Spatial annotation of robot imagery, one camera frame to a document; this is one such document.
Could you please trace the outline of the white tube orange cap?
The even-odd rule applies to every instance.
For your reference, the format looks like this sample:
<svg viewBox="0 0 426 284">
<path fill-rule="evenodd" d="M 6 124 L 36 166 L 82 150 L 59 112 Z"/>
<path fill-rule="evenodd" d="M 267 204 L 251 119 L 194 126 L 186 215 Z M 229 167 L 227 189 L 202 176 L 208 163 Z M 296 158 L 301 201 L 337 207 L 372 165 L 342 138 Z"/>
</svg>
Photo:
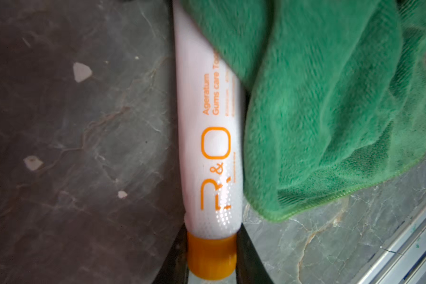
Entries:
<svg viewBox="0 0 426 284">
<path fill-rule="evenodd" d="M 242 225 L 244 91 L 180 1 L 173 20 L 188 267 L 221 280 L 235 271 Z"/>
</svg>

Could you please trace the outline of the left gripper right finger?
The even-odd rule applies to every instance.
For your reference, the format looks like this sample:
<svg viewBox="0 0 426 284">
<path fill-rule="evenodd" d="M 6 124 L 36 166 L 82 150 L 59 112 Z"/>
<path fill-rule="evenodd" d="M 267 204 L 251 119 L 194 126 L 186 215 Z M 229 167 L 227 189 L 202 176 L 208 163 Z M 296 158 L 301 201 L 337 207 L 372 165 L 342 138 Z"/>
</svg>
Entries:
<svg viewBox="0 0 426 284">
<path fill-rule="evenodd" d="M 238 284 L 273 284 L 243 224 L 237 233 L 235 272 Z"/>
</svg>

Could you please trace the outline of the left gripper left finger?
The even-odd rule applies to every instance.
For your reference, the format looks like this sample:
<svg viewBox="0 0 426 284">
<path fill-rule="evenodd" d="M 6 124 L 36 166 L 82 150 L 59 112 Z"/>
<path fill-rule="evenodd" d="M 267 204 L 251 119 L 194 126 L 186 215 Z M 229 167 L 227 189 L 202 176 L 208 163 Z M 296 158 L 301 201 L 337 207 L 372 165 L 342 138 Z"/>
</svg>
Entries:
<svg viewBox="0 0 426 284">
<path fill-rule="evenodd" d="M 187 252 L 188 234 L 183 224 L 152 284 L 187 284 L 189 280 Z"/>
</svg>

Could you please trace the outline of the green microfiber cloth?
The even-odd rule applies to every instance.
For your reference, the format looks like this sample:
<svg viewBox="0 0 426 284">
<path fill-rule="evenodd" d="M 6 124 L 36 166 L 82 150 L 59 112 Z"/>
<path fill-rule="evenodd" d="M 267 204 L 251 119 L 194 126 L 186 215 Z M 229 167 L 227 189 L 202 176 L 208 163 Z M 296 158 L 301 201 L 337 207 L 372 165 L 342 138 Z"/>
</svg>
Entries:
<svg viewBox="0 0 426 284">
<path fill-rule="evenodd" d="M 248 92 L 244 194 L 281 222 L 426 154 L 426 1 L 182 1 Z"/>
</svg>

